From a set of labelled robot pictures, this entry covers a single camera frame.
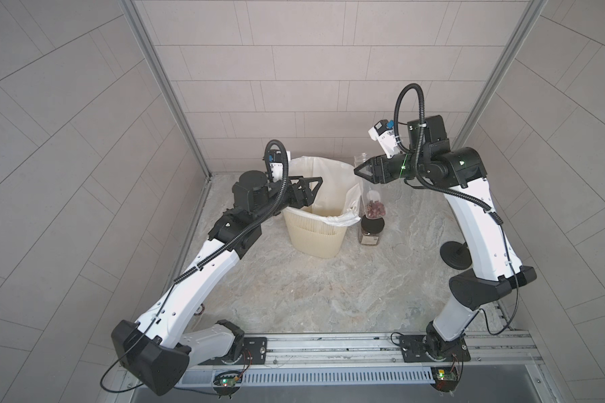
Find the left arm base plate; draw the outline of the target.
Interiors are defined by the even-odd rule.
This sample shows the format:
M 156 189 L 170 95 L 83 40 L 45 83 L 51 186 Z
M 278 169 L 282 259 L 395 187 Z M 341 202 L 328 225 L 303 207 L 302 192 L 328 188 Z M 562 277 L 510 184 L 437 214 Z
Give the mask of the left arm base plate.
M 201 365 L 262 365 L 267 355 L 266 337 L 244 337 L 242 344 L 234 344 L 231 351 L 221 358 L 209 359 Z

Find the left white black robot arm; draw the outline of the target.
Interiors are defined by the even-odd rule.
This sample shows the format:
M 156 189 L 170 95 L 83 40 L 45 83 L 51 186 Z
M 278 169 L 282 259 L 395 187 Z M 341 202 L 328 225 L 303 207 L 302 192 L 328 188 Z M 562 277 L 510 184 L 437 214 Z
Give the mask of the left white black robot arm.
M 118 362 L 158 396 L 172 390 L 186 371 L 212 359 L 231 364 L 245 359 L 244 332 L 220 320 L 183 333 L 208 294 L 261 236 L 261 225 L 285 208 L 311 206 L 321 177 L 283 176 L 276 181 L 260 171 L 247 171 L 233 185 L 233 208 L 226 210 L 190 267 L 136 321 L 121 321 L 111 333 Z

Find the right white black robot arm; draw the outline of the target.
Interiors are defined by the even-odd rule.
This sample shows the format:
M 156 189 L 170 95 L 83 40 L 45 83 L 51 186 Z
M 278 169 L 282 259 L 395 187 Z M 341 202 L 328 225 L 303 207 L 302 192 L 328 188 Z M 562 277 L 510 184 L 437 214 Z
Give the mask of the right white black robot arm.
M 418 180 L 424 189 L 443 194 L 464 236 L 444 243 L 440 254 L 460 274 L 449 280 L 450 299 L 426 327 L 425 354 L 443 361 L 463 349 L 463 335 L 482 307 L 510 295 L 537 277 L 511 247 L 502 218 L 492 204 L 487 171 L 470 147 L 451 150 L 440 115 L 407 124 L 413 151 L 404 151 L 393 121 L 383 119 L 368 134 L 384 153 L 356 167 L 357 176 L 373 184 Z

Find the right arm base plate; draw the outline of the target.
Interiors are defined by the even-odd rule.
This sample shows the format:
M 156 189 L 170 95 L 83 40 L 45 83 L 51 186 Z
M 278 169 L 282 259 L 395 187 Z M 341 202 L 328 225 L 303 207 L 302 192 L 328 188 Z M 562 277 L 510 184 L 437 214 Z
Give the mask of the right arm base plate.
M 438 334 L 398 336 L 405 363 L 469 362 L 472 358 L 463 337 L 444 341 Z

